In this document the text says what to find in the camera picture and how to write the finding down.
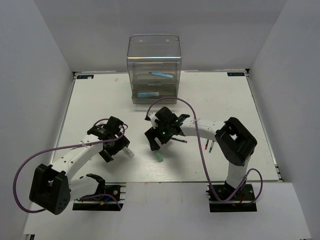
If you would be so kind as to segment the green utility knife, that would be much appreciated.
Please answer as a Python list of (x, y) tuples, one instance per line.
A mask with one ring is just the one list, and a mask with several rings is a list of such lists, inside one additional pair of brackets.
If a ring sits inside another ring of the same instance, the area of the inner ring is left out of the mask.
[(160, 151), (155, 150), (153, 153), (159, 163), (161, 163), (164, 160), (164, 157)]

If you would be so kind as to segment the orange utility knife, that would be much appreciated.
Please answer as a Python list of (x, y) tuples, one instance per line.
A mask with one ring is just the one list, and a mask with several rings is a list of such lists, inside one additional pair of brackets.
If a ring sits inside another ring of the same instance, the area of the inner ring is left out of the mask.
[(124, 147), (122, 151), (130, 158), (135, 156), (135, 154), (128, 147)]

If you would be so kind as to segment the clear plastic drawer organizer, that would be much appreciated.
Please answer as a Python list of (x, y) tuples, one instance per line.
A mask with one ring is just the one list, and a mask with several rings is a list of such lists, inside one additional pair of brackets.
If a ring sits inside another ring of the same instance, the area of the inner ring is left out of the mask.
[[(134, 34), (129, 38), (127, 71), (134, 104), (176, 104), (179, 92), (182, 53), (180, 38), (169, 33)], [(170, 74), (173, 78), (151, 75)], [(139, 98), (138, 93), (159, 92), (156, 97)]]

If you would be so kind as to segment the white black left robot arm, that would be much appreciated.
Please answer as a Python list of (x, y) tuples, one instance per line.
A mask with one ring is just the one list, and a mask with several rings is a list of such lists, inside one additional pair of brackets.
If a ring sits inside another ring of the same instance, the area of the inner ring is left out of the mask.
[(55, 162), (40, 164), (34, 171), (29, 200), (54, 215), (62, 213), (73, 200), (99, 200), (115, 197), (106, 192), (106, 181), (94, 173), (77, 177), (77, 172), (95, 155), (106, 162), (126, 149), (130, 141), (125, 137), (127, 125), (111, 116), (101, 124), (95, 123), (78, 144), (62, 146), (68, 152)]

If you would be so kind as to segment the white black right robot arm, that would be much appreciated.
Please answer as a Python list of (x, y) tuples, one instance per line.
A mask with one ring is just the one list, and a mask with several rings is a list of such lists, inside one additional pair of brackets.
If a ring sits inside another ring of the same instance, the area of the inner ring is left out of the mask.
[(158, 151), (174, 136), (199, 136), (217, 143), (229, 162), (226, 195), (233, 200), (243, 195), (241, 181), (258, 142), (237, 118), (230, 117), (226, 121), (196, 120), (188, 114), (177, 116), (168, 107), (162, 107), (155, 113), (149, 113), (145, 120), (151, 122), (151, 128), (144, 134), (152, 151)]

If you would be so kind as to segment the purple ink pen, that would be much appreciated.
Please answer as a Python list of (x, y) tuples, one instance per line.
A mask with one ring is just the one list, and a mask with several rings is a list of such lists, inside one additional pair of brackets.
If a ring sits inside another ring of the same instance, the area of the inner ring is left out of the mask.
[(187, 140), (184, 140), (184, 139), (179, 139), (179, 138), (176, 138), (176, 137), (171, 137), (171, 140), (173, 141), (176, 141), (176, 142), (180, 142), (180, 143), (188, 143)]

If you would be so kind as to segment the green ink pen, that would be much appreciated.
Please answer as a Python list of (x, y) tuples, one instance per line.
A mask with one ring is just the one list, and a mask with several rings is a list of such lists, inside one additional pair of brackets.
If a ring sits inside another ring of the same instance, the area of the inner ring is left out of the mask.
[(208, 151), (209, 153), (212, 152), (213, 147), (214, 147), (214, 141), (212, 141), (211, 144), (210, 144), (210, 148), (209, 148), (209, 151)]

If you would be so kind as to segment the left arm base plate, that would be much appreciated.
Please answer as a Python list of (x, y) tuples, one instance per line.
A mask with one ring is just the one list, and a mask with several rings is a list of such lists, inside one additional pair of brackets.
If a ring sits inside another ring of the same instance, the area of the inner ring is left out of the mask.
[(74, 200), (73, 211), (119, 212), (126, 197), (126, 183), (106, 183), (94, 195)]

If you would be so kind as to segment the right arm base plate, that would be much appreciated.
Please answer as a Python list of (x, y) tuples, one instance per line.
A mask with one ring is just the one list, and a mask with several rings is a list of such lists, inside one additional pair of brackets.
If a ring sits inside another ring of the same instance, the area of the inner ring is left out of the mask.
[(232, 197), (227, 203), (218, 201), (207, 186), (209, 210), (211, 213), (249, 213), (257, 212), (256, 203), (251, 203), (255, 199), (255, 193), (251, 184), (245, 184), (244, 187)]

